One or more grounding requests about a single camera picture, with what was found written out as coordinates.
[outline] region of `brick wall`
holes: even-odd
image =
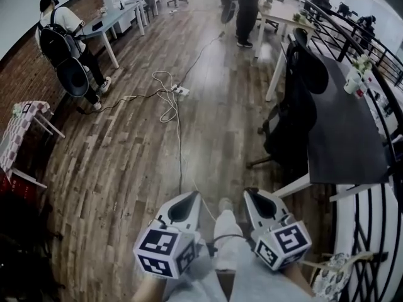
[[[96,17],[103,0],[70,0],[70,8],[85,22]],[[65,92],[54,68],[41,55],[35,42],[36,26],[31,28],[0,60],[0,138],[11,117],[14,103],[41,100],[55,110]],[[88,41],[93,53],[103,46],[98,38]]]

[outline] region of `power strip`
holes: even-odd
[[[182,94],[183,96],[187,96],[190,93],[190,90],[184,87],[178,87],[176,84],[171,88],[171,91],[173,91],[176,94]]]

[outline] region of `cap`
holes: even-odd
[[[49,6],[52,0],[40,0],[39,2],[39,10],[40,12],[44,12]]]

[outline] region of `pink tablecloth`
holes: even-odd
[[[11,178],[11,168],[17,158],[24,134],[30,127],[33,118],[38,111],[45,113],[50,109],[47,102],[41,101],[26,101],[17,105],[21,106],[22,113],[18,116],[13,115],[9,120],[0,144],[0,167],[9,179]]]

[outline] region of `dark desk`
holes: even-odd
[[[279,62],[287,48],[287,43],[281,44]],[[311,184],[356,185],[337,196],[342,198],[388,181],[385,151],[366,99],[343,89],[349,67],[318,56],[329,73],[329,84],[324,93],[312,94],[317,121],[309,132],[309,172],[273,193],[281,198]]]

